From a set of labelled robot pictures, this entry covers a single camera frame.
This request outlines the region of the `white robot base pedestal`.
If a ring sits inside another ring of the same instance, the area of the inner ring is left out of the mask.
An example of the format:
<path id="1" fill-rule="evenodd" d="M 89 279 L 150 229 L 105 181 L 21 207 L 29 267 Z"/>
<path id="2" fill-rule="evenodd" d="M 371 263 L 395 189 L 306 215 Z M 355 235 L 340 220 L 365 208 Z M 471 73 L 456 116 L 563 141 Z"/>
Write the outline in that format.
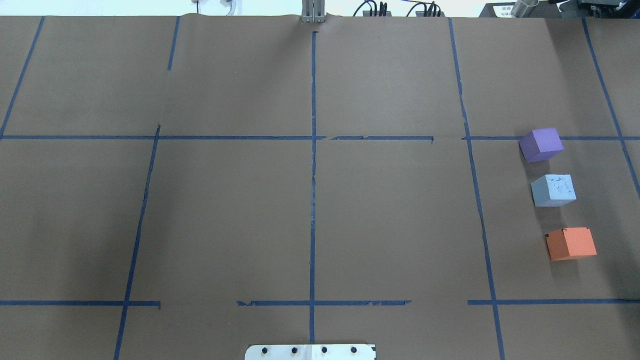
<path id="1" fill-rule="evenodd" d="M 374 344 L 257 344 L 245 360 L 376 360 Z"/>

